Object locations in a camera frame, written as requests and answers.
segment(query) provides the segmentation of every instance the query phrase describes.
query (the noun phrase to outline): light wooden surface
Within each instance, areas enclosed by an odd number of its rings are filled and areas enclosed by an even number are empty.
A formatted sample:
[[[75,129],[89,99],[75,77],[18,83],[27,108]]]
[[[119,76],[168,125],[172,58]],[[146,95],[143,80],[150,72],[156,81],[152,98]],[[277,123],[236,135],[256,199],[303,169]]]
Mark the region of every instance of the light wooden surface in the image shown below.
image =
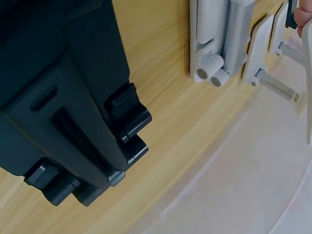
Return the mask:
[[[283,0],[256,2],[253,25]],[[254,92],[239,78],[216,89],[187,77],[188,0],[114,0],[114,6],[131,81],[154,118],[140,133],[150,151],[89,208],[73,197],[54,207],[22,178],[0,170],[2,234],[125,232],[207,151]],[[276,56],[266,62],[272,66]]]

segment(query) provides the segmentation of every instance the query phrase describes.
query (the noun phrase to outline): black plastic housing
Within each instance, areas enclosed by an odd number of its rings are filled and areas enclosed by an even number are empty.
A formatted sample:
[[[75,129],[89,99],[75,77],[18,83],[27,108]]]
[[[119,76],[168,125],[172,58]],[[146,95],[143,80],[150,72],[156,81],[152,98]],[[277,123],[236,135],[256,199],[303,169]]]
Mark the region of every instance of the black plastic housing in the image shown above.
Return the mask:
[[[110,0],[0,9],[0,166],[54,205],[90,205],[147,151]]]

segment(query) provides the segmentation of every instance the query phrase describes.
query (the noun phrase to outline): rectangular slot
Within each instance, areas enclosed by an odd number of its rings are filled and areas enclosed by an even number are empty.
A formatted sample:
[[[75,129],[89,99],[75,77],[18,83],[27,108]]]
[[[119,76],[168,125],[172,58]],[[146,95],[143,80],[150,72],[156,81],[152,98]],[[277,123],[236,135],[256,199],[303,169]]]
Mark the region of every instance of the rectangular slot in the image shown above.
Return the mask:
[[[46,104],[48,104],[58,94],[58,88],[56,86],[50,87],[39,98],[37,98],[30,106],[31,111],[38,112]]]

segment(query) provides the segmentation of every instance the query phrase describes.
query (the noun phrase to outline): finger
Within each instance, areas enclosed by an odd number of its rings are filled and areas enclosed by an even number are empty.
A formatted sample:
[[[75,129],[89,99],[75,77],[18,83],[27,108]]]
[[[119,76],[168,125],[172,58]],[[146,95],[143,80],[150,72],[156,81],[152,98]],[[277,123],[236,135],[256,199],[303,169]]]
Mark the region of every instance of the finger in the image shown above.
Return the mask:
[[[312,0],[300,0],[300,8],[306,12],[312,12]]]
[[[299,26],[304,27],[312,19],[312,12],[303,11],[300,8],[297,8],[294,12],[294,20]]]
[[[298,35],[300,36],[300,38],[302,38],[302,30],[303,30],[303,27],[301,26],[298,26]]]

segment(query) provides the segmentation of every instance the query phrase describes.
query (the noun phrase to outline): white plastic bracket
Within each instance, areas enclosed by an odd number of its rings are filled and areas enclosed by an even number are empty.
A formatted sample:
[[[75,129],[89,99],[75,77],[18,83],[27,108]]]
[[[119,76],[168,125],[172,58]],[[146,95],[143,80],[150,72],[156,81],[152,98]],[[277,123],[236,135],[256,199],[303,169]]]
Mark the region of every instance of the white plastic bracket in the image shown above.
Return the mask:
[[[273,15],[266,16],[254,29],[249,58],[243,74],[244,81],[253,86],[262,84],[294,104],[298,121],[308,107],[307,143],[311,145],[312,133],[312,20],[303,29],[305,67],[307,72],[307,92],[298,93],[287,85],[268,75],[262,68],[262,60],[267,51],[267,43],[273,25]]]
[[[254,2],[190,0],[190,73],[196,83],[221,87],[246,62]]]
[[[272,31],[272,40],[270,43],[270,52],[273,54],[277,54],[278,56],[284,54],[304,67],[304,56],[289,47],[286,43],[286,40],[284,39],[288,6],[288,3],[283,4],[275,16]]]

